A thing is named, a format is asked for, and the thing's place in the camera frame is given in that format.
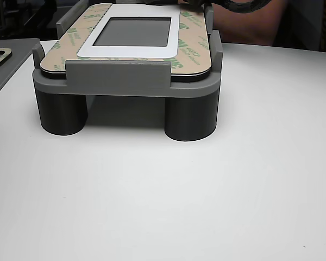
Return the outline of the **grey blue-padded gripper finger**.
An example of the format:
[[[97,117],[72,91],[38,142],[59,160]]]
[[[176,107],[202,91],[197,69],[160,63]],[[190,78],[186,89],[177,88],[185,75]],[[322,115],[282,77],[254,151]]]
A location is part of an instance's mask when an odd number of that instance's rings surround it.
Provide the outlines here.
[[[179,0],[179,4],[186,10],[202,13],[204,11],[203,5],[206,0]]]

